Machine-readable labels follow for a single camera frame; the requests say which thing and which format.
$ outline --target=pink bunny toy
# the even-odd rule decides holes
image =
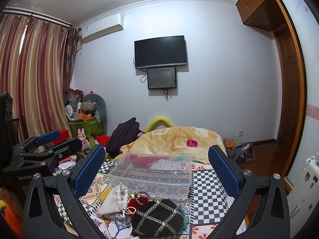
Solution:
[[[84,134],[84,128],[82,128],[82,130],[78,129],[78,139],[82,141],[82,152],[84,152],[85,149],[91,149],[87,136]]]

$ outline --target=curtain rod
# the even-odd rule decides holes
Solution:
[[[52,23],[56,23],[58,25],[61,25],[63,27],[67,27],[69,28],[71,26],[71,23],[62,21],[60,19],[51,17],[49,15],[44,15],[38,12],[33,12],[31,10],[27,10],[27,9],[20,9],[20,8],[10,8],[10,7],[6,7],[2,13],[11,13],[11,14],[21,14],[21,15],[25,15],[25,16],[32,16],[34,18],[38,18],[41,20],[45,20],[45,21],[49,21]]]

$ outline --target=wall-mounted tv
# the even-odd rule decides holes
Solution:
[[[186,65],[184,36],[157,37],[135,41],[135,68]]]

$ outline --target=white wall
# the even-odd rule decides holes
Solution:
[[[175,126],[241,141],[274,138],[279,83],[272,39],[243,25],[235,5],[171,1],[122,13],[124,30],[85,44],[73,76],[77,89],[104,98],[108,135],[131,117],[145,130],[164,116]],[[177,66],[178,88],[167,102],[161,90],[140,83],[144,73],[133,66],[134,41],[173,35],[185,36],[189,65]]]
[[[304,0],[283,0],[283,2],[296,27],[302,47],[307,76],[307,104],[319,107],[319,25]],[[306,159],[319,151],[318,113],[319,109],[316,114],[306,116],[298,152],[288,174],[288,179],[293,185]]]
[[[277,108],[277,120],[275,126],[275,134],[274,139],[277,139],[279,126],[280,126],[280,117],[281,117],[281,104],[282,104],[282,79],[281,79],[281,66],[280,66],[280,58],[277,43],[275,40],[274,33],[271,32],[272,45],[274,47],[276,65],[277,65],[277,78],[278,78],[278,108]]]

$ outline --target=door frame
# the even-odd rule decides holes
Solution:
[[[296,57],[297,57],[297,64],[298,64],[299,78],[300,78],[300,80],[299,80],[299,83],[300,83],[300,107],[299,107],[299,113],[298,113],[297,129],[296,129],[296,134],[295,134],[295,137],[294,137],[294,140],[292,143],[292,148],[291,148],[291,151],[289,153],[288,160],[287,160],[286,165],[281,173],[282,177],[286,177],[291,169],[293,161],[295,160],[295,157],[296,157],[296,154],[297,154],[297,151],[299,148],[300,140],[302,137],[303,127],[304,127],[305,117],[306,117],[306,111],[307,111],[307,80],[306,80],[305,62],[304,62],[303,53],[302,53],[298,34],[296,32],[296,29],[294,27],[292,19],[290,18],[290,15],[289,15],[288,11],[286,10],[285,5],[282,3],[281,0],[276,0],[276,1],[280,7],[285,19],[286,19],[286,22],[287,22],[286,24],[284,24],[284,25],[282,25],[274,30],[274,36],[275,36],[275,40],[276,40],[276,44],[277,44],[277,48],[278,48],[278,52],[279,52],[279,58],[280,58],[280,68],[281,68],[281,72],[282,72],[281,79],[282,79],[282,88],[283,88],[282,104],[281,104],[281,117],[280,117],[280,125],[279,125],[277,139],[280,135],[281,127],[282,127],[282,117],[283,117],[283,110],[284,110],[283,106],[284,106],[284,102],[285,102],[285,96],[284,96],[283,64],[282,64],[282,59],[281,59],[281,54],[280,54],[280,49],[279,49],[279,44],[278,44],[276,32],[283,29],[285,26],[288,26],[288,28],[290,30],[292,42],[293,42],[295,49],[296,49]],[[284,182],[284,186],[287,189],[287,191],[290,192],[292,189],[291,185],[285,179],[283,179],[283,182]]]

